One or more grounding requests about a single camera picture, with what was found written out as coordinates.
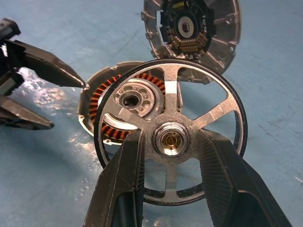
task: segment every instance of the textured grip pad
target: textured grip pad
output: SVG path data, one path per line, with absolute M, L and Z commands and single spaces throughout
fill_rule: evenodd
M 142 226 L 143 221 L 143 200 L 144 200 L 144 173 L 145 173 L 145 155 L 144 152 L 141 153 L 139 157 L 138 163 L 138 177 L 137 177 L 137 185 L 136 185 L 136 209 L 137 209 L 137 225 Z
M 226 220 L 233 186 L 218 157 L 217 148 L 209 137 L 201 132 L 198 139 L 203 189 L 215 227 L 222 227 Z

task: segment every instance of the copper coil winding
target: copper coil winding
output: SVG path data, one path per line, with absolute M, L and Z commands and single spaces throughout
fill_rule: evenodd
M 101 97 L 104 90 L 117 81 L 117 79 L 121 77 L 121 74 L 118 74 L 118 76 L 114 76 L 111 79 L 106 80 L 105 83 L 102 83 L 96 91 L 93 93 L 92 98 L 90 100 L 90 106 L 89 106 L 89 113 L 90 113 L 90 119 L 95 122 L 95 118 L 97 115 L 98 110 L 98 101 Z M 162 92 L 163 95 L 165 95 L 165 84 L 162 80 L 158 79 L 157 77 L 154 77 L 147 73 L 141 73 L 140 75 L 136 76 L 136 78 L 146 79 L 150 82 L 154 83 Z M 126 136 L 130 133 L 130 131 L 124 131 L 124 130 L 118 130 L 115 128 L 112 128 L 111 126 L 107 125 L 105 122 L 102 123 L 101 131 L 103 134 L 107 135 L 110 138 L 116 139 L 116 140 L 124 140 Z

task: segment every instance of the clamp jaw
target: clamp jaw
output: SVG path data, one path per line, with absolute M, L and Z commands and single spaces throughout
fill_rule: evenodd
M 83 227 L 142 226 L 144 139 L 141 131 L 130 133 L 100 174 Z M 201 130 L 197 151 L 214 227 L 291 227 L 260 175 L 227 138 Z
M 85 87 L 84 80 L 54 54 L 18 40 L 10 40 L 21 32 L 9 19 L 0 20 L 0 125 L 30 130 L 47 130 L 54 124 L 18 102 L 8 98 L 23 82 L 19 69 L 26 67 L 38 77 L 60 87 Z

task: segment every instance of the blue table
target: blue table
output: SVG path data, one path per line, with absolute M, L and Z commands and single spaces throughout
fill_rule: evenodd
M 300 227 L 303 2 L 242 0 L 241 4 L 241 43 L 224 76 L 238 91 L 248 116 L 244 159 L 262 176 L 293 226 Z M 142 0 L 10 0 L 2 3 L 0 17 L 17 21 L 20 41 L 53 52 L 87 80 L 120 61 L 152 59 L 140 19 L 142 8 Z M 0 225 L 81 226 L 102 168 L 93 138 L 78 122 L 80 90 L 59 88 L 33 72 L 23 72 L 26 82 L 11 97 L 56 126 L 49 131 L 0 128 Z M 192 117 L 220 98 L 189 86 L 182 85 L 184 112 Z M 197 108 L 197 100 L 208 99 Z M 234 129 L 228 126 L 224 123 L 219 132 L 231 135 Z M 180 169 L 181 188 L 199 181 L 194 164 Z M 148 183 L 161 187 L 162 175 L 154 173 L 163 169 L 150 165 L 147 170 Z M 212 225 L 203 200 L 172 208 L 145 204 L 143 226 Z

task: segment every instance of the center hole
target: center hole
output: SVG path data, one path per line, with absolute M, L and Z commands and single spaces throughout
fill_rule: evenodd
M 182 30 L 183 30 L 183 32 L 189 32 L 189 23 L 188 22 L 183 22 Z
M 173 147 L 177 143 L 177 138 L 175 136 L 168 136 L 166 138 L 166 144 Z
M 123 100 L 123 105 L 126 108 L 133 108 L 139 103 L 139 98 L 135 95 L 129 95 Z

